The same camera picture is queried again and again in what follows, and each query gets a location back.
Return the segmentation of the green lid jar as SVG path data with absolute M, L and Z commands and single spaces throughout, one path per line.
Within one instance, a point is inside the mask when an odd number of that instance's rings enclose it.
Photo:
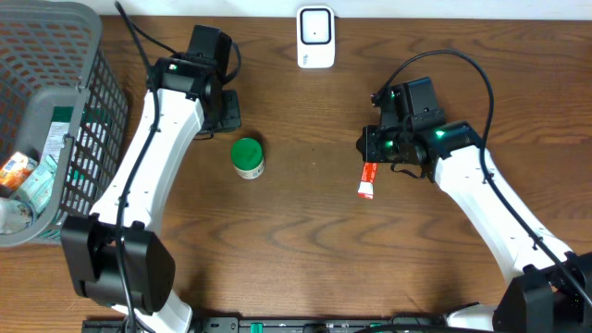
M 234 142 L 230 158 L 237 174 L 243 179 L 257 179 L 265 171 L 263 147 L 253 138 L 242 138 Z

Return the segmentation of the red snack stick packet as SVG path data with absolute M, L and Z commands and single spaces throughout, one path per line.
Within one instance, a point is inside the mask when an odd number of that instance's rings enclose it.
M 374 182 L 378 170 L 378 163 L 364 163 L 357 194 L 360 198 L 372 200 L 374 198 Z

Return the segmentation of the green wipes large package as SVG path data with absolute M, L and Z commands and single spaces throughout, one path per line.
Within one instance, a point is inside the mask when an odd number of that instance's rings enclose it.
M 55 106 L 50 121 L 48 134 L 43 145 L 42 160 L 51 156 L 57 163 L 64 148 L 64 137 L 68 135 L 73 114 L 72 106 Z

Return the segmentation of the light green wipes pack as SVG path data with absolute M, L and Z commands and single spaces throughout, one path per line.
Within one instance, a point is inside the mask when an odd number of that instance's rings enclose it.
M 57 163 L 46 155 L 31 175 L 12 194 L 12 198 L 28 204 L 40 215 L 50 202 L 55 182 Z

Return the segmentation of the orange small snack packet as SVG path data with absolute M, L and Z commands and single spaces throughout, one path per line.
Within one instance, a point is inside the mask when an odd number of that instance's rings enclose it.
M 1 186 L 17 190 L 38 166 L 38 162 L 21 153 L 14 153 L 1 168 Z

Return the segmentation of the white blue round tub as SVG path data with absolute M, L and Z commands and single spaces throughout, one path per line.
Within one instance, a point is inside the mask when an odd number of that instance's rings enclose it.
M 27 203 L 1 198 L 1 233 L 13 234 L 28 228 L 36 215 Z

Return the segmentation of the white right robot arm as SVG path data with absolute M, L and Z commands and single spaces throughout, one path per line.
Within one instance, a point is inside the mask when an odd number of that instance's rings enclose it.
M 366 126 L 356 143 L 369 163 L 420 166 L 462 209 L 507 285 L 501 301 L 444 314 L 444 326 L 485 332 L 588 332 L 591 256 L 549 231 L 500 174 L 466 122 L 412 131 Z

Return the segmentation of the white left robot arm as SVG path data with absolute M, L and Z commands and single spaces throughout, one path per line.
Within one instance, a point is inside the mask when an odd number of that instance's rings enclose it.
M 61 229 L 75 292 L 134 318 L 141 330 L 187 332 L 192 324 L 192 308 L 173 290 L 175 261 L 159 235 L 183 156 L 205 132 L 205 105 L 185 92 L 147 92 L 116 175 L 88 216 L 70 216 Z

